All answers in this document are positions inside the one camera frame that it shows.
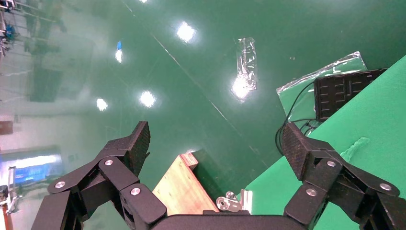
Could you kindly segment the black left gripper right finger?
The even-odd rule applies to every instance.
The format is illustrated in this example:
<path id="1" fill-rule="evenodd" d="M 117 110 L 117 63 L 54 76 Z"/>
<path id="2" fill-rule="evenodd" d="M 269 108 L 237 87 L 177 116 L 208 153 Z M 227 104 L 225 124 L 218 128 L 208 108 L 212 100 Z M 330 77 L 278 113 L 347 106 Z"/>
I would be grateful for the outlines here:
<path id="1" fill-rule="evenodd" d="M 282 151 L 302 185 L 284 215 L 312 230 L 329 203 L 340 207 L 361 230 L 403 230 L 406 201 L 399 189 L 346 162 L 327 142 L 306 137 L 289 122 L 282 133 Z"/>

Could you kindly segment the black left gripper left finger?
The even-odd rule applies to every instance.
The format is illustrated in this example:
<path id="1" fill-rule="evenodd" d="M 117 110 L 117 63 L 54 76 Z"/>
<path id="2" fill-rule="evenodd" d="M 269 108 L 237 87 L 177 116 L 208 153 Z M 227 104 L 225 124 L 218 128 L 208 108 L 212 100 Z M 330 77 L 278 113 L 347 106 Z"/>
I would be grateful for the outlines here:
<path id="1" fill-rule="evenodd" d="M 32 229 L 81 230 L 107 202 L 130 229 L 152 229 L 167 216 L 167 208 L 138 177 L 149 144 L 148 122 L 140 121 L 129 136 L 108 141 L 92 161 L 54 180 Z"/>

